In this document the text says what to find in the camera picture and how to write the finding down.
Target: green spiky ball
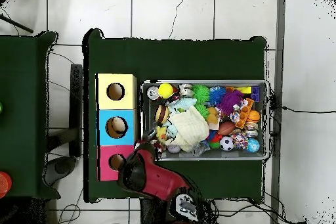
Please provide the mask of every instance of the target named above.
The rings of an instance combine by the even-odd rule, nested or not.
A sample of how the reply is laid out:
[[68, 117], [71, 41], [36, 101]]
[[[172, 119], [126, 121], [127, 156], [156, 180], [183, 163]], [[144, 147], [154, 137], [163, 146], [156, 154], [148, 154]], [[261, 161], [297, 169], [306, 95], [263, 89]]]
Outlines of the green spiky ball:
[[204, 105], [196, 104], [195, 108], [203, 116], [204, 119], [206, 119], [208, 117], [209, 111]]
[[209, 100], [209, 88], [204, 85], [195, 85], [192, 90], [194, 91], [194, 98], [197, 99], [198, 104], [203, 104]]

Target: green object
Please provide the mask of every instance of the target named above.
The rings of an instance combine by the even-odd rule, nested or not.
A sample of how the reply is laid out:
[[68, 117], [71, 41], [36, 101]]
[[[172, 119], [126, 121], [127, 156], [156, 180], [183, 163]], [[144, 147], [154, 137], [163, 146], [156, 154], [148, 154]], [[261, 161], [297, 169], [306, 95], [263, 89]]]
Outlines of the green object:
[[208, 109], [205, 107], [205, 105], [202, 104], [196, 104], [195, 105], [196, 110], [203, 116], [203, 118], [207, 118], [209, 115]]
[[[84, 71], [89, 73], [84, 77], [84, 89], [89, 89], [88, 106], [84, 104], [84, 112], [89, 111], [89, 157], [83, 157], [89, 182], [84, 180], [84, 196], [91, 202], [100, 197], [138, 197], [122, 190], [116, 181], [97, 180], [96, 73], [133, 74], [137, 83], [149, 79], [264, 79], [266, 41], [262, 37], [253, 41], [156, 41], [103, 39], [100, 33], [98, 29], [87, 33], [89, 48], [85, 50], [89, 50], [89, 55], [84, 56]], [[205, 64], [216, 69], [205, 70]], [[262, 160], [160, 161], [159, 164], [191, 178], [205, 198], [251, 197], [261, 201]]]
[[220, 145], [221, 144], [219, 142], [209, 142], [210, 148], [219, 148]]
[[194, 98], [197, 99], [198, 104], [203, 104], [209, 100], [209, 88], [204, 85], [194, 85], [192, 90], [194, 91]]
[[59, 198], [44, 185], [46, 158], [46, 59], [56, 33], [0, 35], [0, 171], [10, 175], [7, 196]]

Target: white cloth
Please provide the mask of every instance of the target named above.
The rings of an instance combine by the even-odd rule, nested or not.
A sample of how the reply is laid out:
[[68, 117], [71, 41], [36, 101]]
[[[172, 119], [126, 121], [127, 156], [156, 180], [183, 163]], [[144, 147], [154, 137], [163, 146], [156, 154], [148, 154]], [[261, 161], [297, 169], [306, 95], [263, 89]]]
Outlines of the white cloth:
[[185, 152], [190, 152], [197, 143], [209, 136], [209, 126], [203, 116], [191, 106], [187, 111], [174, 114], [170, 117], [171, 123], [176, 127], [178, 133], [174, 139], [165, 142], [168, 146], [178, 145]]

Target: soccer ball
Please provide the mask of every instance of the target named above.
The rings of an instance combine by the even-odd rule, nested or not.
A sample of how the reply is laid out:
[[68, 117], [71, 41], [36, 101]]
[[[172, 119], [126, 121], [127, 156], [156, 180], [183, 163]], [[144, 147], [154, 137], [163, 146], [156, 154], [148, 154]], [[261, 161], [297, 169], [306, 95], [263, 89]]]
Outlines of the soccer ball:
[[224, 136], [219, 143], [222, 150], [232, 150], [234, 148], [234, 140], [230, 136]]

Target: blue ball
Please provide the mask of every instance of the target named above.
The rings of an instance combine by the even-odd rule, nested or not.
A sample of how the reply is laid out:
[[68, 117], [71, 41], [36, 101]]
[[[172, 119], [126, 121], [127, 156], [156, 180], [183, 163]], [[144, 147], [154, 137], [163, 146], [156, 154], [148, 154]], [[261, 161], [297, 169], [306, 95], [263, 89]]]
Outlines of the blue ball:
[[254, 138], [249, 138], [249, 140], [247, 142], [246, 151], [257, 152], [259, 148], [260, 148], [260, 144], [259, 144], [258, 140], [254, 139]]

